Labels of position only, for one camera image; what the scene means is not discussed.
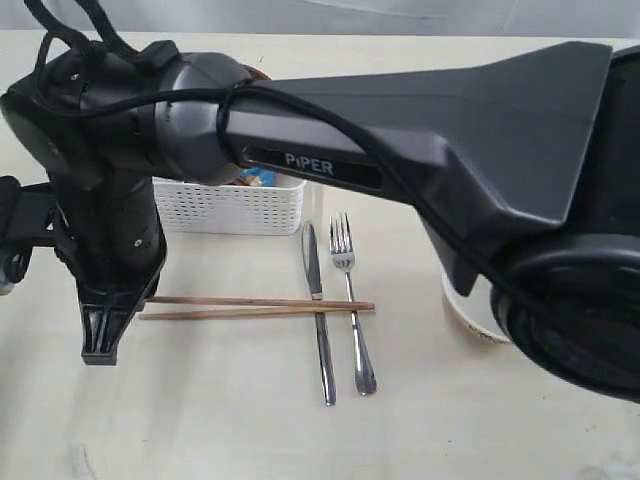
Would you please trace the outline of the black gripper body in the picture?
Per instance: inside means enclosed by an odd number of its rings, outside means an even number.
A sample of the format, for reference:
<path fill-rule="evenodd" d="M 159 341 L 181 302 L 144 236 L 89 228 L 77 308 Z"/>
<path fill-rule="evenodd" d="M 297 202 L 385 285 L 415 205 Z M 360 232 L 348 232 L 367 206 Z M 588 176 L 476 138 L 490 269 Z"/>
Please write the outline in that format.
<path fill-rule="evenodd" d="M 2 95 L 2 114 L 53 187 L 69 232 L 54 252 L 80 302 L 132 305 L 137 283 L 166 257 L 151 180 L 169 170 L 155 144 L 156 109 L 86 113 L 160 92 L 170 47 L 151 44 L 129 59 L 102 44 L 47 54 L 42 46 L 33 71 Z"/>

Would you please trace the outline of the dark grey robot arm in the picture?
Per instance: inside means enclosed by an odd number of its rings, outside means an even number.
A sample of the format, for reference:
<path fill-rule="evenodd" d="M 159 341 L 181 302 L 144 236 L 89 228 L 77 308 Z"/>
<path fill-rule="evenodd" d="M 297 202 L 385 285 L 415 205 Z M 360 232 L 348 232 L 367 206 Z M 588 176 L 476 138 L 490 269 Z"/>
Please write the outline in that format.
<path fill-rule="evenodd" d="M 229 56 L 88 42 L 1 98 L 47 181 L 1 180 L 1 281 L 49 247 L 84 361 L 112 365 L 157 288 L 152 181 L 262 167 L 407 204 L 454 288 L 549 373 L 639 399 L 639 50 L 571 41 L 480 66 L 260 80 Z"/>

